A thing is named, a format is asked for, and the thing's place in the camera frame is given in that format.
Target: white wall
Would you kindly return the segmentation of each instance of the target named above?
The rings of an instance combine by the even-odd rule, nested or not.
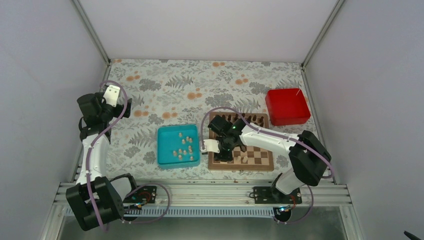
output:
[[[68,0],[0,3],[0,238],[38,239],[105,64]]]
[[[297,62],[337,0],[81,0],[111,58]]]
[[[306,67],[364,235],[424,239],[424,2],[348,0]]]

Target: black mounting plate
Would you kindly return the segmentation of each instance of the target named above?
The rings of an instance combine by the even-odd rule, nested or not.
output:
[[[142,194],[143,192],[147,192],[151,195],[150,200],[147,202],[148,204],[154,204],[156,200],[156,192],[157,187],[156,186],[144,186],[137,190],[137,192],[134,192],[131,196],[125,198],[123,200],[124,204],[138,204],[142,203],[146,199],[146,194]]]
[[[285,195],[281,202],[275,201],[273,195],[271,194],[270,186],[255,186],[253,187],[253,194],[255,194],[254,203],[255,204],[293,204],[293,199],[290,197],[292,195],[296,200],[296,204],[302,203],[302,196],[300,195],[300,188],[296,188],[289,195]]]

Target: wooden chessboard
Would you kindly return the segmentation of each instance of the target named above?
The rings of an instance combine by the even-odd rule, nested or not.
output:
[[[234,123],[239,116],[232,112],[211,112],[209,115],[209,122],[216,116],[220,115],[225,117],[227,121]],[[247,120],[258,126],[269,128],[268,115],[264,113],[243,113]],[[209,139],[215,139],[217,135],[209,130]],[[214,153],[209,152],[208,168],[210,170],[245,170],[245,171],[273,171],[274,158],[271,151],[265,150],[256,146],[246,146],[246,152],[242,152],[240,147],[234,148],[232,151],[232,161],[219,161],[214,160]],[[247,156],[247,162],[243,162],[243,157]]]

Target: table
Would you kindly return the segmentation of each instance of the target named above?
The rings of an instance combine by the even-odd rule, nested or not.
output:
[[[197,167],[164,170],[156,160],[157,129],[196,124],[200,131],[204,114],[219,106],[268,114],[265,96],[270,89],[300,88],[309,105],[299,63],[115,59],[108,79],[120,83],[133,99],[131,116],[112,129],[109,178],[130,173],[136,179],[273,180],[291,168],[288,155],[275,155],[274,171],[209,170],[208,156],[202,155]],[[312,116],[302,125],[270,129],[317,135]],[[202,131],[209,135],[206,127]]]

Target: blue plastic bin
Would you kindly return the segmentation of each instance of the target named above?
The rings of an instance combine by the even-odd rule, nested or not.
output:
[[[192,139],[192,143],[186,141],[183,144],[183,139],[189,136]],[[193,153],[189,153],[189,146],[193,150]],[[186,150],[187,154],[178,153],[178,150]],[[162,126],[157,130],[157,164],[161,169],[177,169],[196,167],[200,164],[200,149],[199,149],[199,137],[198,128],[194,124],[189,125],[174,125],[174,126]]]

